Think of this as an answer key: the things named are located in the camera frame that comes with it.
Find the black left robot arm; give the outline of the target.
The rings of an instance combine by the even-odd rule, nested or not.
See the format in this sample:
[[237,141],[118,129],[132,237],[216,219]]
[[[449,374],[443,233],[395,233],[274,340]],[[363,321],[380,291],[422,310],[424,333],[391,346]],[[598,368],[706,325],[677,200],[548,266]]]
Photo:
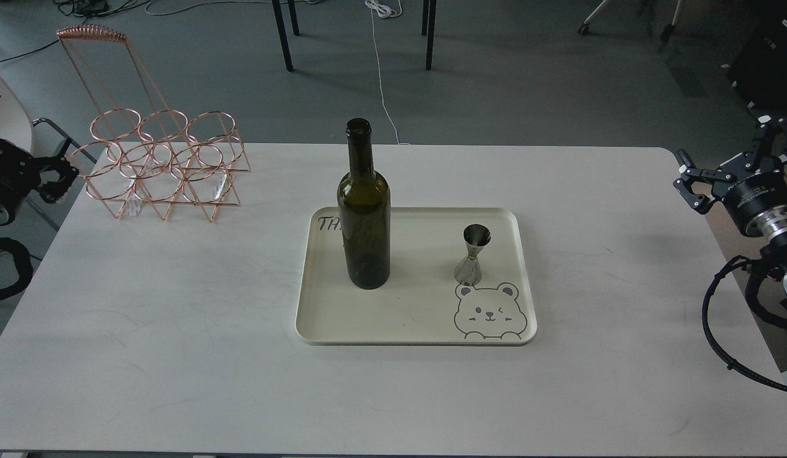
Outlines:
[[[58,202],[75,182],[79,170],[67,159],[69,148],[80,145],[55,122],[41,117],[31,122],[33,127],[45,123],[62,141],[52,156],[33,156],[30,151],[0,136],[0,226],[16,220],[17,212],[31,191],[36,191],[45,203]],[[14,261],[17,279],[14,284],[0,289],[0,301],[12,298],[29,286],[34,274],[32,255],[21,242],[0,237],[0,253],[8,253]]]

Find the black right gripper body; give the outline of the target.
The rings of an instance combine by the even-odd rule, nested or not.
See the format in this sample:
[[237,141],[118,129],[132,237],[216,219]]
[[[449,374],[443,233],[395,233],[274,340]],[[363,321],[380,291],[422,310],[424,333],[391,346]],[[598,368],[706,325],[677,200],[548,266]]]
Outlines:
[[711,194],[724,205],[745,237],[777,237],[787,232],[787,154],[778,157],[739,153],[717,171],[722,181]]

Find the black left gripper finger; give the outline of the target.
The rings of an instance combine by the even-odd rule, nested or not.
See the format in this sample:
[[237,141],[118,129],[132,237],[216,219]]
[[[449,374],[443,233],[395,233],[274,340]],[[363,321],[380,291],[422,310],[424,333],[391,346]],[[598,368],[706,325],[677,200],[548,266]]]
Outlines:
[[41,183],[38,186],[38,195],[45,203],[53,205],[67,194],[73,183],[72,179]]
[[[41,177],[41,185],[60,185],[67,183],[70,185],[79,174],[79,171],[71,165],[66,154],[70,147],[74,146],[72,139],[63,139],[55,148],[55,154],[51,156],[40,156],[32,160],[33,167]],[[56,173],[57,178],[53,181],[44,181],[44,177],[50,177],[50,173]]]

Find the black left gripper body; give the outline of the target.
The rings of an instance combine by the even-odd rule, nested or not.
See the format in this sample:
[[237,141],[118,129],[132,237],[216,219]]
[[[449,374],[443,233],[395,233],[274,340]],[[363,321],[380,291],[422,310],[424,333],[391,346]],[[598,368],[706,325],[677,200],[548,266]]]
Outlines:
[[0,205],[15,214],[30,192],[41,184],[35,157],[7,141],[0,141]]

